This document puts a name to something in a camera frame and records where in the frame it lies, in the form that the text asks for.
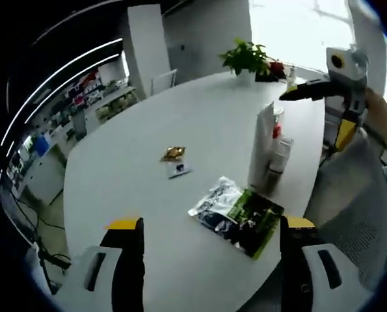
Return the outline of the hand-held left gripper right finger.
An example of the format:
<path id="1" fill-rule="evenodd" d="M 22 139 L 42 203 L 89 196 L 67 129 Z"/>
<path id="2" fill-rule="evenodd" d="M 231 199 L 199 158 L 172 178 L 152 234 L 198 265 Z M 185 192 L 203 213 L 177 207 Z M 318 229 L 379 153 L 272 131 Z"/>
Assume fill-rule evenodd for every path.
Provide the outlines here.
<path id="1" fill-rule="evenodd" d="M 309 220 L 280 221 L 282 311 L 360 311 L 371 296 L 359 269 Z"/>

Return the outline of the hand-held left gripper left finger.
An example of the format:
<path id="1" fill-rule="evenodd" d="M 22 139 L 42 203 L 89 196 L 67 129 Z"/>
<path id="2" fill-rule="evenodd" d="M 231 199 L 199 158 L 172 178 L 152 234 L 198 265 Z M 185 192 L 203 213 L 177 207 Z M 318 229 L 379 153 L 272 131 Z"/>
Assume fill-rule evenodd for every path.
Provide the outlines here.
<path id="1" fill-rule="evenodd" d="M 143 311 L 144 275 L 144 220 L 114 221 L 70 267 L 68 311 Z"/>

